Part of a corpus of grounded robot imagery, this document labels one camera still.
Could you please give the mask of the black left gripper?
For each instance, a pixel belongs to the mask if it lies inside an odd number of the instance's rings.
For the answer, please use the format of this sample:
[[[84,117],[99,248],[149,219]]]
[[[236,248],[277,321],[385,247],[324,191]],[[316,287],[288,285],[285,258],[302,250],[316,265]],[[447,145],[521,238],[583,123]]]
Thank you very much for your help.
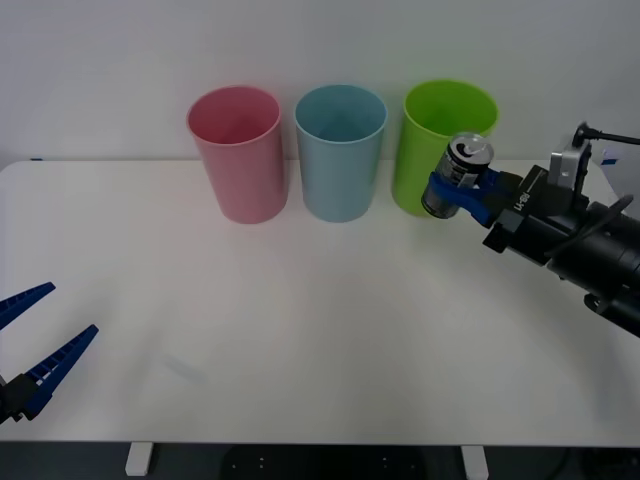
[[[47,282],[1,300],[0,329],[3,330],[55,289],[52,282]],[[33,420],[38,416],[98,332],[96,325],[90,325],[53,354],[21,374],[18,407],[13,385],[1,378],[0,423],[3,424],[14,417],[24,416],[28,420]]]

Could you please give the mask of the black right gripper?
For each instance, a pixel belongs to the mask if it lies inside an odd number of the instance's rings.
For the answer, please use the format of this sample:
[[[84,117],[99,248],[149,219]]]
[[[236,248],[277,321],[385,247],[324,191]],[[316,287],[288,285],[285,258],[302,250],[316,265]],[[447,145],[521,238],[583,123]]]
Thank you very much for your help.
[[[589,199],[580,186],[564,189],[548,179],[539,166],[524,177],[488,168],[475,187],[453,186],[438,173],[428,186],[490,229],[483,244],[495,252],[510,250],[549,269],[584,269]]]

